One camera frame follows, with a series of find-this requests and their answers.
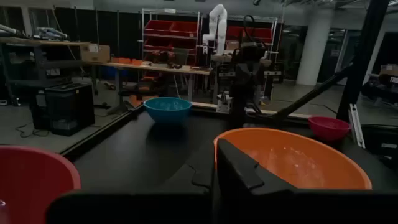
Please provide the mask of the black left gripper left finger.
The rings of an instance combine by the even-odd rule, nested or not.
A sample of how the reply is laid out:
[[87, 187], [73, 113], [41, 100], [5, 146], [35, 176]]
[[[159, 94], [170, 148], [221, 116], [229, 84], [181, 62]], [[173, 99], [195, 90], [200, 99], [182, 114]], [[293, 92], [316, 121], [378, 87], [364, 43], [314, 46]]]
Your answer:
[[211, 223], [215, 149], [194, 152], [170, 178], [150, 190], [74, 190], [56, 198], [47, 223]]

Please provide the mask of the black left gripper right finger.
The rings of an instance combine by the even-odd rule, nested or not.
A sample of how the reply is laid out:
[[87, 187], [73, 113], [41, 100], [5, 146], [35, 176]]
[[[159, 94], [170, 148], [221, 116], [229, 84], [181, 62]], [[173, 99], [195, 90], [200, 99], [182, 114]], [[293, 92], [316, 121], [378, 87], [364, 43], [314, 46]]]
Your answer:
[[226, 139], [217, 140], [216, 153], [224, 218], [231, 223], [270, 223], [279, 219], [295, 187]]

